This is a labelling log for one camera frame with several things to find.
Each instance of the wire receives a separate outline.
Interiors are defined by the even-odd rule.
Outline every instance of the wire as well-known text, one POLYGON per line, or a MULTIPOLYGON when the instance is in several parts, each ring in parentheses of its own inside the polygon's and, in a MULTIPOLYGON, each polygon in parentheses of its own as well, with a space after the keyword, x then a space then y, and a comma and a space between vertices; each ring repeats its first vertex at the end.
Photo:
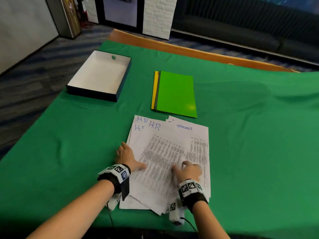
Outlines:
POLYGON ((108 215, 109 215, 110 220, 111 220, 111 224, 112 224, 113 227, 115 227, 115 226, 114 226, 113 219, 112 219, 112 217, 111 217, 111 212, 110 212, 111 210, 108 208, 107 211, 108 211, 108 215))
POLYGON ((198 232, 197 232, 197 230, 195 229, 195 227, 192 225, 192 223, 190 223, 189 222, 189 220, 187 220, 186 218, 184 218, 184 217, 181 217, 181 219, 183 219, 183 220, 185 220, 185 221, 187 221, 191 226, 192 226, 192 228, 194 229, 194 231, 197 233, 197 235, 198 235, 198 232))

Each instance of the wristband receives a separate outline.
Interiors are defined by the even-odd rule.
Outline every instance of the wristband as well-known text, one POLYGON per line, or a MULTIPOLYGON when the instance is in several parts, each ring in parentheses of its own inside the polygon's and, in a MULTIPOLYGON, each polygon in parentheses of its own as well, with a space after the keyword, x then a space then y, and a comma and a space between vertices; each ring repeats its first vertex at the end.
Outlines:
POLYGON ((207 200, 204 196, 204 191, 201 185, 193 179, 186 179, 184 182, 179 184, 178 193, 180 195, 183 206, 187 206, 191 213, 193 209, 193 205, 197 201, 205 201, 207 200))
POLYGON ((126 164, 115 164, 99 172, 97 180, 107 179, 114 185, 114 194, 122 193, 122 200, 125 200, 130 192, 129 176, 131 169, 126 164))

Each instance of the black slatted panel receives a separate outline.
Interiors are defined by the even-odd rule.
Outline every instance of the black slatted panel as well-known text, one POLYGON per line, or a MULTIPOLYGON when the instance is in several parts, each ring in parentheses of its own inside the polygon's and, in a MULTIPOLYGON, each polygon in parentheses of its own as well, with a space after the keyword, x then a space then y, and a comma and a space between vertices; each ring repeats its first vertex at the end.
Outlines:
POLYGON ((188 0, 186 14, 319 46, 319 15, 261 0, 188 0))

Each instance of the wooden panel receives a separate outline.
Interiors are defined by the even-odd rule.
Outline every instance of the wooden panel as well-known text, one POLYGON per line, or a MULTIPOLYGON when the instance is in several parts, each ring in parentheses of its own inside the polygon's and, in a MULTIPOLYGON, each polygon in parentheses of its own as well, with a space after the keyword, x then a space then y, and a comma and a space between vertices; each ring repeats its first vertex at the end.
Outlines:
POLYGON ((158 51, 173 53, 184 55, 188 57, 193 57, 202 60, 209 60, 214 62, 219 62, 223 64, 233 64, 237 66, 253 68, 253 69, 261 69, 267 71, 283 71, 283 72, 295 72, 294 70, 287 69, 278 65, 263 63, 254 60, 246 60, 237 57, 229 57, 221 54, 209 53, 204 51, 199 51, 190 48, 184 48, 180 46, 176 46, 173 44, 167 44, 164 42, 150 40, 147 38, 138 37, 126 32, 122 32, 120 30, 114 29, 113 32, 108 37, 108 40, 128 44, 133 46, 138 46, 142 48, 154 49, 158 51))

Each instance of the striped carpet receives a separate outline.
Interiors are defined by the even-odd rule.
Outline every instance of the striped carpet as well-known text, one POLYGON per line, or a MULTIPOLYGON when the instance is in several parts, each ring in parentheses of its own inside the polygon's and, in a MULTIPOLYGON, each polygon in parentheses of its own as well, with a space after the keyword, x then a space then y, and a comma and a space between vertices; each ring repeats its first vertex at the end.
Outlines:
MULTIPOLYGON (((107 39, 112 30, 113 28, 110 27, 93 25, 91 29, 84 29, 76 40, 57 38, 0 77, 0 159, 44 112, 89 55, 107 39)), ((313 71, 277 60, 267 60, 266 57, 256 57, 174 37, 163 42, 268 62, 300 72, 313 71)))

